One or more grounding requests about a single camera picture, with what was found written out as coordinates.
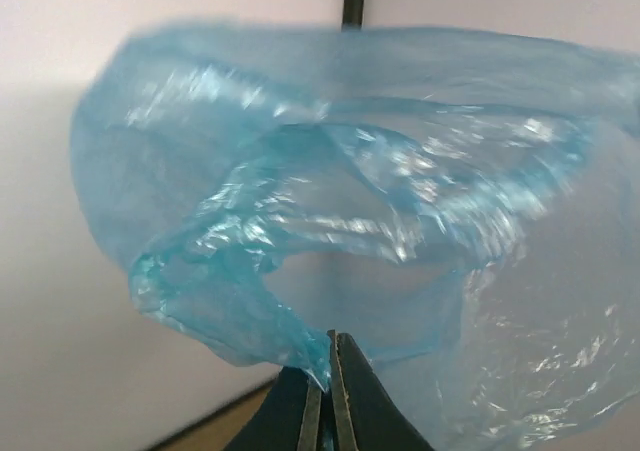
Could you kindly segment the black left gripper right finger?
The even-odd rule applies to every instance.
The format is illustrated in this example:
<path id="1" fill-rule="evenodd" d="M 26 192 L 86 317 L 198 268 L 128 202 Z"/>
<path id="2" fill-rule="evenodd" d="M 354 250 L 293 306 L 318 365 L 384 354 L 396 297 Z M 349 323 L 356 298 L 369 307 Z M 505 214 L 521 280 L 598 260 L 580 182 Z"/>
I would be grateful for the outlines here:
<path id="1" fill-rule="evenodd" d="M 432 451 L 395 406 L 369 361 L 348 333 L 331 340 L 331 430 L 336 450 Z"/>

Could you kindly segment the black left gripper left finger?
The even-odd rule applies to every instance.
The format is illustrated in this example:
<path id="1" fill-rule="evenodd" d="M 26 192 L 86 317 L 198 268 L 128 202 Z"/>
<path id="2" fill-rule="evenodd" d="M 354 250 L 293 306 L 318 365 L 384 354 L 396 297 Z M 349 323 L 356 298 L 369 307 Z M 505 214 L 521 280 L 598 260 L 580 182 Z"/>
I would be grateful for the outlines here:
<path id="1" fill-rule="evenodd" d="M 283 368 L 263 403 L 224 451 L 321 449 L 322 391 L 295 368 Z"/>

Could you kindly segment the blue translucent plastic trash bag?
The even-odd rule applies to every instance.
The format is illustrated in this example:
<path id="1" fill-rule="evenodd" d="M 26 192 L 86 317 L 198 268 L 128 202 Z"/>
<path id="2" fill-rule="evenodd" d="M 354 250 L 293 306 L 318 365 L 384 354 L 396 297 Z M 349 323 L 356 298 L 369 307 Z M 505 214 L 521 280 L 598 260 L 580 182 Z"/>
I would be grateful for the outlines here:
<path id="1" fill-rule="evenodd" d="M 80 98 L 76 193 L 135 308 L 330 379 L 351 334 L 439 450 L 639 392 L 639 58 L 440 27 L 179 23 Z"/>

